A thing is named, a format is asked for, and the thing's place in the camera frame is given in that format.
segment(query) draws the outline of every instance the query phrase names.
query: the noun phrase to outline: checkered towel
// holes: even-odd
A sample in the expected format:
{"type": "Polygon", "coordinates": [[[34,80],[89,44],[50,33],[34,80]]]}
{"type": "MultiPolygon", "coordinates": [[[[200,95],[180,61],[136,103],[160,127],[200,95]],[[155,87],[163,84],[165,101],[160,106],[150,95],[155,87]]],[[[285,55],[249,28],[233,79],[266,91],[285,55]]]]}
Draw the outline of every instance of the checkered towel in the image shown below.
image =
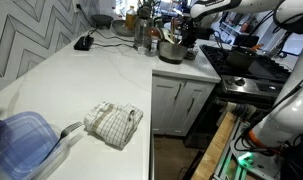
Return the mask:
{"type": "Polygon", "coordinates": [[[143,112],[128,104],[101,103],[84,118],[88,131],[101,136],[107,144],[120,149],[130,141],[143,116],[143,112]]]}

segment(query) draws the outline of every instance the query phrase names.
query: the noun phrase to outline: kitchen counter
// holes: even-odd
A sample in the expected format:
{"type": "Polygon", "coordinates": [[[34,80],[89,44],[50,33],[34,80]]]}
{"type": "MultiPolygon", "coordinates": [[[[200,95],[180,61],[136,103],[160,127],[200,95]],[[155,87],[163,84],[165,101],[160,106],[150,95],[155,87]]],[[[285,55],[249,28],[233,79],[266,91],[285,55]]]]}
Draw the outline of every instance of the kitchen counter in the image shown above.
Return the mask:
{"type": "MultiPolygon", "coordinates": [[[[109,30],[101,32],[112,35],[109,30]]],[[[99,44],[121,42],[103,39],[97,33],[93,36],[99,44]]],[[[215,83],[220,77],[202,52],[195,61],[171,65],[126,46],[75,51],[76,41],[0,91],[0,119],[35,111],[63,129],[83,121],[103,101],[130,103],[144,116],[122,151],[105,145],[82,126],[71,134],[71,152],[49,179],[148,179],[152,73],[215,83]]]]}

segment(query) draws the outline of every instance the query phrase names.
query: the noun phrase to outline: cabinet door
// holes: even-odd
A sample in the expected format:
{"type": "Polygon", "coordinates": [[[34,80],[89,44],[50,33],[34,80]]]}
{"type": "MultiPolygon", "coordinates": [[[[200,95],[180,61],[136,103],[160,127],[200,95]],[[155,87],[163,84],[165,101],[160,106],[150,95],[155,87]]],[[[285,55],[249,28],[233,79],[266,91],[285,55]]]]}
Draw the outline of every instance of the cabinet door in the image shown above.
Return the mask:
{"type": "Polygon", "coordinates": [[[164,129],[168,135],[186,136],[215,84],[188,81],[164,129]]]}
{"type": "Polygon", "coordinates": [[[164,134],[186,80],[153,76],[151,121],[154,134],[164,134]]]}

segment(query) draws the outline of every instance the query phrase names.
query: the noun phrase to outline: cable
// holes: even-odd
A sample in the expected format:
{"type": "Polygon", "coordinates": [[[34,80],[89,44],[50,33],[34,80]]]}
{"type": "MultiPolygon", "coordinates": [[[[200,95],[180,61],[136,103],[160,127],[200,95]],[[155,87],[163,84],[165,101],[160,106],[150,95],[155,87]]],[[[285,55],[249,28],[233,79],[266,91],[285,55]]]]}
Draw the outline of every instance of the cable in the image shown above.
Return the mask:
{"type": "Polygon", "coordinates": [[[98,45],[101,47],[117,47],[117,46],[128,46],[130,48],[133,48],[133,46],[130,46],[128,44],[110,44],[110,45],[102,45],[102,44],[97,44],[97,43],[93,43],[93,45],[98,45]]]}
{"type": "Polygon", "coordinates": [[[271,50],[271,52],[273,51],[277,51],[276,55],[278,55],[279,57],[281,56],[281,52],[283,51],[284,45],[287,42],[287,40],[289,39],[289,37],[291,36],[292,32],[286,32],[283,36],[283,38],[281,39],[280,43],[278,45],[276,45],[273,50],[271,50]]]}
{"type": "Polygon", "coordinates": [[[301,137],[301,136],[302,136],[302,134],[299,134],[299,135],[297,135],[296,138],[294,138],[293,146],[297,146],[297,145],[296,145],[296,142],[297,142],[297,140],[299,139],[299,137],[301,137]]]}
{"type": "Polygon", "coordinates": [[[300,13],[300,14],[296,14],[288,19],[286,19],[285,21],[283,21],[282,23],[280,23],[279,25],[277,25],[276,28],[273,29],[272,33],[277,33],[280,31],[281,27],[280,26],[283,26],[283,25],[286,25],[285,23],[287,23],[288,21],[296,18],[296,17],[299,17],[299,16],[303,16],[303,13],[300,13]]]}
{"type": "Polygon", "coordinates": [[[104,39],[119,39],[121,41],[124,41],[124,42],[134,42],[134,41],[130,41],[130,40],[126,40],[126,39],[122,39],[122,38],[119,38],[117,36],[113,36],[113,37],[105,37],[103,34],[101,34],[99,31],[97,31],[96,29],[94,30],[95,32],[97,32],[98,34],[100,34],[100,36],[102,36],[104,39]]]}
{"type": "Polygon", "coordinates": [[[94,26],[90,23],[90,21],[89,21],[89,19],[87,18],[87,16],[84,14],[81,5],[80,5],[80,4],[77,4],[76,6],[77,6],[77,8],[81,11],[82,15],[83,15],[84,18],[87,20],[87,22],[90,24],[90,26],[91,26],[91,27],[94,27],[94,26]]]}
{"type": "Polygon", "coordinates": [[[291,165],[294,165],[296,168],[298,168],[300,171],[303,172],[303,168],[301,166],[299,166],[298,164],[296,164],[295,162],[289,160],[288,158],[284,158],[283,156],[282,156],[282,159],[284,159],[285,161],[287,161],[287,163],[291,163],[291,165]]]}
{"type": "Polygon", "coordinates": [[[221,48],[221,49],[223,50],[223,46],[222,46],[222,43],[221,43],[222,39],[221,39],[221,34],[220,34],[220,32],[219,32],[219,31],[214,31],[214,33],[218,33],[218,38],[219,38],[219,39],[217,39],[217,37],[214,36],[214,37],[215,37],[215,41],[217,42],[219,48],[221,48]]]}
{"type": "Polygon", "coordinates": [[[247,40],[253,35],[253,33],[265,22],[267,21],[270,17],[272,17],[274,14],[274,10],[270,11],[267,15],[265,15],[262,20],[255,26],[255,28],[249,33],[249,35],[241,42],[239,45],[231,50],[235,51],[236,49],[240,48],[247,40]]]}
{"type": "Polygon", "coordinates": [[[241,138],[241,144],[242,144],[242,146],[245,147],[245,148],[250,148],[250,147],[248,147],[247,145],[244,144],[244,139],[243,139],[243,138],[241,138]]]}
{"type": "Polygon", "coordinates": [[[276,109],[280,104],[282,104],[285,100],[287,100],[289,97],[293,96],[295,93],[297,93],[301,88],[303,87],[303,79],[286,95],[284,96],[278,103],[276,103],[273,107],[271,107],[266,112],[262,112],[255,118],[253,118],[251,125],[244,130],[241,135],[236,139],[234,143],[234,149],[237,151],[249,151],[249,152],[274,152],[277,151],[277,148],[273,147],[263,147],[263,148],[249,148],[249,149],[238,149],[237,144],[240,141],[241,138],[244,138],[258,123],[262,121],[262,119],[271,113],[274,109],[276,109]]]}
{"type": "Polygon", "coordinates": [[[183,168],[180,169],[180,172],[179,172],[179,174],[178,174],[177,180],[179,180],[179,177],[180,177],[180,175],[181,175],[183,169],[188,169],[188,168],[187,168],[187,167],[183,167],[183,168]]]}
{"type": "Polygon", "coordinates": [[[300,177],[299,173],[297,172],[297,170],[290,163],[287,163],[287,164],[292,169],[294,174],[297,175],[298,179],[300,179],[301,177],[300,177]]]}

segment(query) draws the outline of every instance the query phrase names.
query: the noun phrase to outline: chevron tile backsplash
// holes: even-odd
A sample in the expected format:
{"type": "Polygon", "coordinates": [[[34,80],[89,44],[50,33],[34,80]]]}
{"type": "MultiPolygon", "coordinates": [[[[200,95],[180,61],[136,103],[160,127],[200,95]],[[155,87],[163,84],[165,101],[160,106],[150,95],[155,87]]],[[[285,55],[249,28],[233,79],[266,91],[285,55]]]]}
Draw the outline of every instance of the chevron tile backsplash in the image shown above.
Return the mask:
{"type": "MultiPolygon", "coordinates": [[[[99,0],[79,0],[87,17],[99,0]]],[[[72,0],[0,0],[0,90],[90,28],[72,0]]]]}

